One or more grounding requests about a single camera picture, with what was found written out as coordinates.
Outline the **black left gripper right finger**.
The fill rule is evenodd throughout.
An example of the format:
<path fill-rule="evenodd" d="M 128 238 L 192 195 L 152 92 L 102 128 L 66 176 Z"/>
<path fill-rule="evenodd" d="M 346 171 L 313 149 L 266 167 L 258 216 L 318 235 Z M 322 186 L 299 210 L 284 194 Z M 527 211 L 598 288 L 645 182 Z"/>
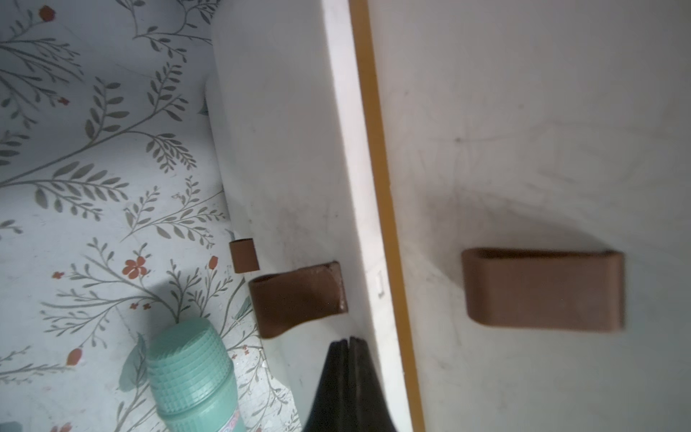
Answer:
<path fill-rule="evenodd" d="M 351 337 L 348 351 L 348 408 L 352 430 L 396 432 L 365 340 Z"/>

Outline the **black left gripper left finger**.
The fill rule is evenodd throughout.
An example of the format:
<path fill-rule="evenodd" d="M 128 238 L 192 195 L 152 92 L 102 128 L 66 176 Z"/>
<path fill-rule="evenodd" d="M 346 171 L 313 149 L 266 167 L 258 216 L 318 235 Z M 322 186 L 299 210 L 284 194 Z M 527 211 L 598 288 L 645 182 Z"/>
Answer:
<path fill-rule="evenodd" d="M 332 342 L 304 431 L 349 431 L 347 372 L 348 342 L 345 339 Z"/>

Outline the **white bottom drawer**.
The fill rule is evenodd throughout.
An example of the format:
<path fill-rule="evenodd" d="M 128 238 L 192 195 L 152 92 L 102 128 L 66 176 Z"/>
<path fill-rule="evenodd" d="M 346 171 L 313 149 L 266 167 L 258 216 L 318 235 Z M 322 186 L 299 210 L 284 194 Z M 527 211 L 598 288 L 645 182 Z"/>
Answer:
<path fill-rule="evenodd" d="M 241 165 L 235 158 L 230 136 L 230 125 L 221 94 L 217 74 L 210 74 L 205 83 L 212 137 L 221 173 L 221 183 L 230 214 L 230 255 L 238 274 L 254 273 L 260 269 L 251 221 L 245 206 Z"/>

